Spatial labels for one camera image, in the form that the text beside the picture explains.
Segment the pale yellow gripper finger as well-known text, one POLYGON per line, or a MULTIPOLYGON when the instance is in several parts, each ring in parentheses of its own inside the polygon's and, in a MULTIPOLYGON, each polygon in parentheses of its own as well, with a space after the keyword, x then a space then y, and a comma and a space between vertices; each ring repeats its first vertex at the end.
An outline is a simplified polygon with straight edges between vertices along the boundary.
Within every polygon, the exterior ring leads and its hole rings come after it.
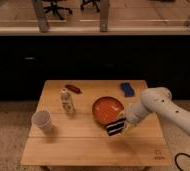
POLYGON ((134 125, 131 123, 125 123, 122 134, 127 134, 131 129, 133 129, 134 125))

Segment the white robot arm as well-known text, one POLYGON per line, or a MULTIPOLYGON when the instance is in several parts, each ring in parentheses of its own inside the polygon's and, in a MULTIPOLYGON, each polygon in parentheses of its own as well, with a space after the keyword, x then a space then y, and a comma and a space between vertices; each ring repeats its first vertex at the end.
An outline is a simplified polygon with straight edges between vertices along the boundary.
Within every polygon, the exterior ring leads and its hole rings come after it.
POLYGON ((190 136, 190 112, 172 102, 172 94, 165 87, 147 88, 139 98, 119 114, 131 126, 142 122, 149 114, 165 117, 190 136))

